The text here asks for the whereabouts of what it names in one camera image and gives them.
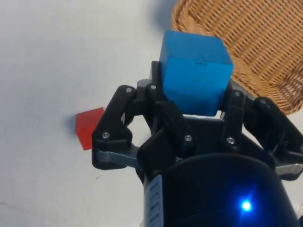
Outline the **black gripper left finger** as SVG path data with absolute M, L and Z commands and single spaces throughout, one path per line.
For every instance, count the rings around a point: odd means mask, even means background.
M 128 128 L 142 115 L 151 137 L 139 148 Z M 92 164 L 102 170 L 126 166 L 162 170 L 196 151 L 196 138 L 177 105 L 168 100 L 161 82 L 160 63 L 151 63 L 150 78 L 137 87 L 119 86 L 92 133 Z

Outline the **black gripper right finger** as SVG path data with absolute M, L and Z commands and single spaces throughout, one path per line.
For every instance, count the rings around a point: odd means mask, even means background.
M 252 99 L 229 82 L 220 110 L 225 151 L 258 159 L 282 180 L 293 181 L 303 173 L 303 135 L 268 97 Z

